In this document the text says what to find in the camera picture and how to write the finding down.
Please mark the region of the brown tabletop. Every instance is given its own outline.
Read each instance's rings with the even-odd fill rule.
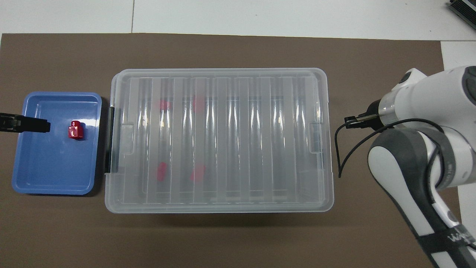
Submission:
[[[364,112],[410,68],[442,71],[440,42],[179,34],[3,34],[0,112],[33,91],[110,96],[129,68],[318,67],[331,131]],[[370,130],[340,134],[346,153]],[[92,196],[34,196],[11,187],[17,134],[0,133],[0,267],[431,267],[367,167],[371,144],[335,172],[326,213],[129,214]],[[456,189],[443,193],[459,216]]]

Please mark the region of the transparent lid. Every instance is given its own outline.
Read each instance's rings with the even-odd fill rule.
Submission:
[[[317,68],[130,69],[115,107],[115,213],[326,211],[327,79]]]

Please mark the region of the black strap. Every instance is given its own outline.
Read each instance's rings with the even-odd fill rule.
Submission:
[[[449,251],[459,247],[467,247],[476,240],[464,225],[460,224],[445,231],[417,238],[420,246],[427,253]]]

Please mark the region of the box handle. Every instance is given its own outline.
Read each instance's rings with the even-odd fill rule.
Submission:
[[[318,122],[309,123],[309,151],[312,154],[318,154],[322,152],[321,146],[321,124]]]
[[[114,107],[109,107],[108,112],[108,127],[106,132],[106,152],[105,152],[105,162],[104,162],[104,172],[111,172],[111,150],[112,150],[112,127],[114,126]]]

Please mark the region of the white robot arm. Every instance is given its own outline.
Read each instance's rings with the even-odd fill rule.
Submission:
[[[393,124],[394,129],[384,127]],[[345,125],[381,132],[368,166],[433,265],[476,268],[475,239],[437,192],[476,181],[476,66],[428,77],[411,69],[366,113],[347,117]]]

